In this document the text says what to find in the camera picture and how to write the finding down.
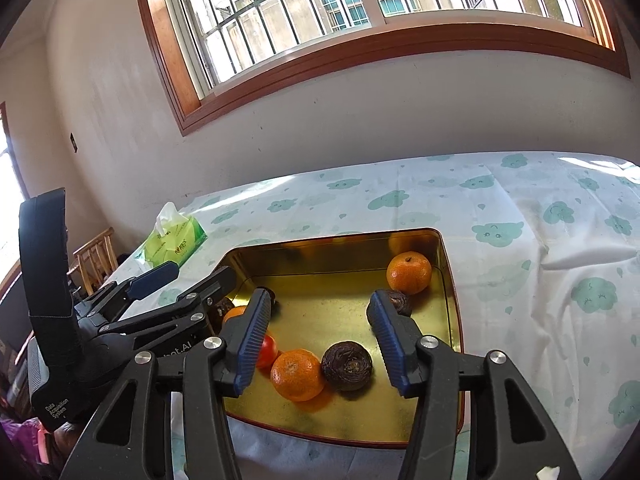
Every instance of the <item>metal tray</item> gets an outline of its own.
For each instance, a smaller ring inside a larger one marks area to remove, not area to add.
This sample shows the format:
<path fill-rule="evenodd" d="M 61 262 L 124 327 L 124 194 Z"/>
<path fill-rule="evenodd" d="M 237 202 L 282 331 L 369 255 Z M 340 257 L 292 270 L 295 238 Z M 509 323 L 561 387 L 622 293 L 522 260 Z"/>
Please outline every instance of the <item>metal tray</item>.
<path fill-rule="evenodd" d="M 256 370 L 239 399 L 227 399 L 227 413 L 281 433 L 359 447 L 403 448 L 409 439 L 416 399 L 403 399 L 389 383 L 366 306 L 378 288 L 388 288 L 386 266 L 404 251 L 419 251 L 433 265 L 431 285 L 411 297 L 423 333 L 463 351 L 462 327 L 447 255 L 439 232 L 420 229 L 347 235 L 235 248 L 220 261 L 238 276 L 229 294 L 245 305 L 256 286 L 276 293 L 269 330 L 281 351 L 305 348 L 319 359 L 332 344 L 352 340 L 371 354 L 371 384 L 337 394 L 329 387 L 315 399 L 290 402 L 276 393 L 268 372 Z M 459 403 L 459 428 L 463 420 Z"/>

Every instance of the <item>purple fabric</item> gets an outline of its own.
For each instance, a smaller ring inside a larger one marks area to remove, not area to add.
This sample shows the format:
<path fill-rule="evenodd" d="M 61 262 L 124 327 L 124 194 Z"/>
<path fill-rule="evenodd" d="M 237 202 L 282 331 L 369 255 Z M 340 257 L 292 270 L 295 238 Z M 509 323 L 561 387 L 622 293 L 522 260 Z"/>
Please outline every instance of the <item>purple fabric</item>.
<path fill-rule="evenodd" d="M 23 459 L 35 464 L 40 461 L 38 452 L 38 430 L 41 428 L 37 418 L 30 418 L 23 423 L 14 422 L 8 418 L 0 419 L 2 428 L 9 440 L 18 450 Z"/>

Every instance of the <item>white wall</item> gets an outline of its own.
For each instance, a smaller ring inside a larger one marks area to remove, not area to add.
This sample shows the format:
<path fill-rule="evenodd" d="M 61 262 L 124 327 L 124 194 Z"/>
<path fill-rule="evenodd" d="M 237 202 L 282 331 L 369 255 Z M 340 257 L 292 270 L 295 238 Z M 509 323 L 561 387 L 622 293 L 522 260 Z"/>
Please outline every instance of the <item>white wall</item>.
<path fill-rule="evenodd" d="M 182 138 L 136 0 L 58 0 L 52 84 L 76 161 L 129 247 L 162 205 L 283 174 L 417 155 L 566 150 L 640 162 L 634 80 L 555 57 L 448 52 L 272 94 Z"/>
<path fill-rule="evenodd" d="M 0 60 L 2 101 L 6 101 L 15 158 L 29 194 L 66 188 L 71 253 L 107 227 L 107 221 L 66 148 L 69 133 L 63 133 L 58 119 L 43 39 Z"/>

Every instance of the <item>white tablecloth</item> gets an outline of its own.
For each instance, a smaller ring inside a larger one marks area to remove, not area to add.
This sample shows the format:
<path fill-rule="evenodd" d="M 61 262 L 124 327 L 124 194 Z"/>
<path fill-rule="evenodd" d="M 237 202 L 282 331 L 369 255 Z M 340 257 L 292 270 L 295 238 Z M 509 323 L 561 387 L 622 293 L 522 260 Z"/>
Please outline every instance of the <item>white tablecloth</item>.
<path fill-rule="evenodd" d="M 584 480 L 640 419 L 640 168 L 576 153 L 440 155 L 283 176 L 197 198 L 208 239 L 127 316 L 175 301 L 241 245 L 438 229 L 465 351 L 501 348 L 531 384 Z M 117 281 L 147 270 L 131 257 Z M 174 463 L 184 454 L 180 403 Z M 403 452 L 308 442 L 230 420 L 245 479 L 395 478 Z M 459 437 L 455 478 L 468 431 Z"/>

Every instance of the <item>tray rim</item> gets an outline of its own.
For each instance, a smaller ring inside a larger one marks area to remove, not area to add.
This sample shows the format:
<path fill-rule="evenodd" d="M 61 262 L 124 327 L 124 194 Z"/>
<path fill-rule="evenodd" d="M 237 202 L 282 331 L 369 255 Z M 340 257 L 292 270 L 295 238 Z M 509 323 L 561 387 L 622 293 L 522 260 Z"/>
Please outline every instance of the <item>tray rim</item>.
<path fill-rule="evenodd" d="M 222 263 L 222 261 L 228 257 L 231 253 L 233 253 L 236 250 L 240 250 L 240 249 L 244 249 L 244 248 L 248 248 L 248 247 L 252 247 L 252 248 L 260 248 L 260 247 L 269 247 L 269 246 L 276 246 L 276 245 L 282 245 L 282 244 L 289 244 L 289 243 L 300 243 L 300 242 L 307 242 L 307 241 L 313 241 L 313 240 L 335 240 L 336 238 L 350 238 L 350 237 L 361 237 L 361 236 L 366 236 L 366 235 L 384 235 L 384 234 L 393 234 L 393 233 L 411 233 L 411 232 L 423 232 L 423 231 L 434 231 L 435 233 L 437 233 L 438 238 L 441 241 L 442 244 L 442 253 L 444 254 L 444 259 L 447 263 L 447 267 L 449 267 L 449 272 L 451 275 L 451 286 L 452 286 L 452 291 L 453 291 L 453 298 L 454 298 L 454 304 L 456 306 L 455 311 L 456 311 L 456 318 L 458 320 L 458 331 L 460 332 L 460 352 L 461 354 L 463 354 L 465 352 L 465 346 L 464 346 L 464 334 L 463 334 L 463 329 L 462 329 L 462 318 L 460 317 L 460 305 L 458 303 L 458 295 L 456 293 L 456 282 L 453 279 L 453 270 L 451 269 L 450 266 L 450 261 L 449 261 L 449 255 L 447 254 L 447 249 L 444 243 L 444 236 L 442 235 L 442 233 L 440 231 L 438 231 L 436 228 L 433 227 L 418 227 L 418 228 L 414 228 L 414 229 L 396 229 L 396 230 L 392 230 L 392 231 L 371 231 L 371 232 L 362 232 L 362 233 L 351 233 L 351 234 L 345 234 L 345 235 L 334 235 L 334 236 L 322 236 L 322 237 L 312 237 L 312 238 L 300 238 L 300 239 L 296 239 L 296 240 L 284 240 L 284 241 L 279 241 L 279 242 L 270 242 L 268 244 L 256 244 L 256 245 L 248 245 L 248 246 L 238 246 L 238 247 L 233 247 L 231 249 L 229 249 L 219 260 L 218 264 L 216 265 L 216 268 L 218 268 L 220 266 L 220 263 Z M 466 393 L 465 392 L 460 392 L 460 416 L 458 417 L 458 424 L 456 427 L 456 433 L 460 434 L 460 431 L 462 430 L 464 423 L 465 423 L 465 402 L 466 400 Z M 300 433 L 298 431 L 292 431 L 292 430 L 286 430 L 284 428 L 278 428 L 276 426 L 272 426 L 270 424 L 265 424 L 263 422 L 258 422 L 256 420 L 250 419 L 250 418 L 245 418 L 244 416 L 241 415 L 236 415 L 234 413 L 230 413 L 226 408 L 225 408 L 225 413 L 227 416 L 230 416 L 231 418 L 234 418 L 235 420 L 239 420 L 240 422 L 244 422 L 245 424 L 250 424 L 251 426 L 255 426 L 257 428 L 261 428 L 262 430 L 268 430 L 268 431 L 273 431 L 275 433 L 280 433 L 280 434 L 285 434 L 287 436 L 293 436 L 296 438 L 301 438 L 303 440 L 310 440 L 310 441 L 314 441 L 314 442 L 322 442 L 324 444 L 332 444 L 334 446 L 348 446 L 348 447 L 361 447 L 361 448 L 366 448 L 366 449 L 406 449 L 409 441 L 406 442 L 375 442 L 375 441 L 369 441 L 369 440 L 348 440 L 348 439 L 343 439 L 343 438 L 333 438 L 333 437 L 329 437 L 329 436 L 322 436 L 322 435 L 316 435 L 316 434 L 311 434 L 311 433 Z"/>

